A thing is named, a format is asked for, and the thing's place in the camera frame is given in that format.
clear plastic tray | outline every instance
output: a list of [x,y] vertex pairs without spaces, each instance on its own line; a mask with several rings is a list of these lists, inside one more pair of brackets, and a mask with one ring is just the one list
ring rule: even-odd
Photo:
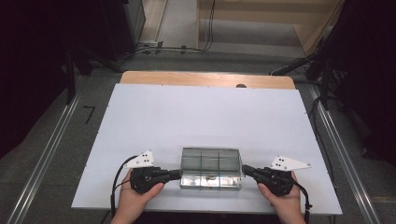
[[181,189],[240,190],[242,161],[235,148],[184,147]]

floor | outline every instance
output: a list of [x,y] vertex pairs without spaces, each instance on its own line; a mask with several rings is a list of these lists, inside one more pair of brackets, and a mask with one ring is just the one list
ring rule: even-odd
[[[186,42],[177,39],[181,35],[172,38],[171,34],[175,33],[169,32],[171,30],[169,26],[175,23],[166,21],[172,10],[172,4],[183,5],[189,1],[168,1],[162,30],[159,34],[159,38],[164,41],[164,44],[167,43],[169,46],[175,47],[189,46],[191,43],[193,46],[193,41],[188,38],[184,37]],[[274,33],[279,31],[274,26],[273,29]],[[271,71],[291,63],[301,55],[301,49],[297,50],[295,35],[290,32],[273,34],[273,36],[277,35],[281,40],[277,40],[277,42],[266,40],[267,43],[263,48],[266,48],[265,45],[271,48],[260,50],[260,53],[244,51],[236,53],[228,48],[221,48],[220,45],[217,47],[214,45],[211,51],[205,53],[181,54],[177,51],[163,50],[159,54],[136,54],[127,59],[122,68],[125,70],[219,71],[249,73],[258,76],[268,75]],[[288,75],[295,80],[296,88],[302,95],[306,110],[309,111],[314,100],[311,88],[316,85],[304,80],[305,68],[300,67]],[[66,92],[63,92],[24,141],[0,160],[0,209],[2,211],[0,223],[7,222],[40,159],[48,160],[48,169],[41,172],[42,178],[39,187],[31,191],[34,197],[25,205],[27,209],[26,213],[22,214],[24,218],[21,223],[109,223],[110,215],[107,211],[72,209],[71,203],[101,120],[106,112],[111,92],[114,85],[120,81],[120,76],[120,73],[114,73],[100,66],[95,67],[91,77],[78,76],[78,100],[75,101],[75,104],[65,107]],[[92,106],[95,107],[95,110],[90,116]],[[72,114],[62,128],[62,135],[58,138],[52,136],[55,129],[60,129],[58,121],[64,118],[64,113],[69,111]],[[364,159],[361,156],[364,145],[359,140],[353,124],[343,112],[342,107],[339,107],[336,102],[331,102],[330,113],[380,221],[396,223],[396,215],[394,215],[394,211],[396,211],[395,167],[386,161]],[[317,125],[324,142],[324,145],[320,142],[318,144],[322,149],[323,158],[328,164],[329,172],[332,170],[334,173],[336,192],[344,214],[337,216],[335,220],[334,217],[315,215],[311,217],[311,223],[377,223],[365,220],[357,203],[357,195],[354,194],[347,178],[346,170],[343,168],[332,140],[327,134],[327,129],[319,117],[317,117]],[[54,145],[52,154],[47,158],[42,158],[43,152],[49,149],[49,145]],[[328,163],[326,152],[329,154],[332,165]],[[204,223],[206,222],[205,218],[209,217],[203,215],[197,220],[202,220],[201,223]]]

white table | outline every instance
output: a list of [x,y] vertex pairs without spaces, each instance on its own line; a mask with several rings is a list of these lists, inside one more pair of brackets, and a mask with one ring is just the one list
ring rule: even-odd
[[[297,90],[142,84],[116,85],[72,207],[108,209],[123,161],[150,149],[156,166],[178,169],[183,147],[239,148],[244,164],[261,168],[276,155],[309,162],[311,169],[295,173],[314,205],[312,214],[342,214]],[[167,183],[147,210],[274,213],[250,177],[240,191],[178,184]]]

human hand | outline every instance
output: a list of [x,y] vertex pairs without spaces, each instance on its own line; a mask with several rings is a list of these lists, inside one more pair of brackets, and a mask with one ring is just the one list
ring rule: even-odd
[[[291,176],[297,181],[294,172],[291,172]],[[262,193],[262,196],[264,196],[271,203],[271,206],[274,207],[283,224],[305,223],[301,213],[300,189],[297,186],[293,185],[290,194],[282,197],[276,197],[264,184],[260,183],[257,186]]]
[[136,221],[145,210],[148,202],[163,189],[164,184],[159,183],[144,194],[137,193],[131,188],[131,184],[128,181],[131,178],[131,172],[132,169],[128,171],[128,174],[121,182],[127,181],[121,185],[119,206],[116,215],[111,220],[112,224],[131,224]]

gray floor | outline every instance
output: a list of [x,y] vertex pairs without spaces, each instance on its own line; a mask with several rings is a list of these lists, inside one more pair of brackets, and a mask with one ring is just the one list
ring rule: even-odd
[[[250,74],[268,74],[272,70],[290,63],[292,58],[258,56],[231,53],[206,52],[184,54],[163,51],[158,55],[138,54],[129,59],[123,67],[129,70],[174,70],[174,71],[221,71]],[[290,74],[296,80],[304,79],[299,74],[304,69]],[[99,129],[106,105],[120,74],[98,67],[91,77],[82,77],[85,87],[79,88],[81,95],[76,110],[57,147],[57,151],[45,173],[44,179],[33,199],[23,223],[101,223],[106,211],[72,209],[71,203],[76,192],[81,172],[84,169],[94,138]],[[312,96],[310,84],[296,81],[306,110],[310,109]],[[6,222],[21,189],[29,178],[43,149],[45,148],[56,122],[64,110],[65,92],[35,125],[26,139],[0,160],[0,223]],[[95,106],[90,121],[86,120],[91,112],[84,105]],[[342,135],[349,155],[355,163],[361,179],[372,199],[394,197],[396,190],[396,169],[385,161],[366,160],[361,157],[363,148],[348,117],[331,104],[334,122]],[[330,154],[337,195],[344,214],[337,217],[336,223],[365,223],[361,210],[349,186],[332,144],[318,120],[318,127]],[[375,208],[382,223],[396,223],[396,202],[377,200]],[[312,216],[311,223],[330,223],[325,216]]]

